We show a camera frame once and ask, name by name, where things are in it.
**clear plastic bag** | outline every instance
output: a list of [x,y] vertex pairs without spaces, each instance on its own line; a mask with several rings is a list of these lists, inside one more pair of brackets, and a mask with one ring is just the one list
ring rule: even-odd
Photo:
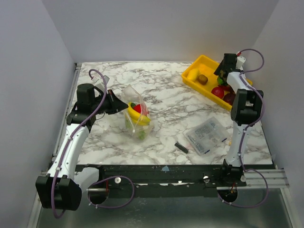
[[128,85],[122,92],[121,100],[129,105],[123,111],[125,126],[129,134],[144,140],[151,132],[153,123],[142,96]]

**black metal frame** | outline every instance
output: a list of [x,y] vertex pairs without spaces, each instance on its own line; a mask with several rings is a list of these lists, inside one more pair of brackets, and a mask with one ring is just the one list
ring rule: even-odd
[[[100,180],[120,175],[130,178],[136,185],[134,197],[141,198],[217,197],[217,187],[231,187],[233,184],[223,179],[223,165],[77,165],[76,171],[81,171],[85,167],[97,168],[100,172]],[[273,164],[245,165],[245,167],[258,170],[275,168]],[[209,177],[208,183],[204,181],[204,176]],[[179,181],[185,184],[173,185]],[[237,181],[237,185],[246,186],[246,183]],[[106,188],[106,183],[91,188]],[[116,184],[114,179],[109,180],[108,197],[129,198],[131,193],[132,188],[128,180],[122,179],[119,184]],[[105,195],[106,192],[91,193],[91,200],[93,203],[101,203]]]

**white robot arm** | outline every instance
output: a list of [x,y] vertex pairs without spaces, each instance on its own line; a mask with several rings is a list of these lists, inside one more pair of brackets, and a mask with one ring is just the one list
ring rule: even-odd
[[255,90],[246,80],[245,75],[238,69],[239,58],[237,54],[225,54],[224,59],[215,71],[226,85],[230,85],[236,93],[231,109],[233,120],[232,142],[225,162],[228,166],[241,167],[240,160],[244,157],[248,136],[254,123],[261,115],[262,101],[257,96],[262,91]]

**plastic toy food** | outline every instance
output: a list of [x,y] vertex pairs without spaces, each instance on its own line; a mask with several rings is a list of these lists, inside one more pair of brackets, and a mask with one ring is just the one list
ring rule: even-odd
[[221,87],[215,87],[213,88],[213,90],[211,91],[212,94],[214,94],[215,96],[219,97],[220,99],[223,98],[224,96],[224,90]]

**kiwi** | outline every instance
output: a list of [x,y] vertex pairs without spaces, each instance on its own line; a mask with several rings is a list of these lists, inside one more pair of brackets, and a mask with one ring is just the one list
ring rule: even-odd
[[204,75],[199,75],[198,82],[201,83],[202,85],[205,85],[208,82],[208,78]]

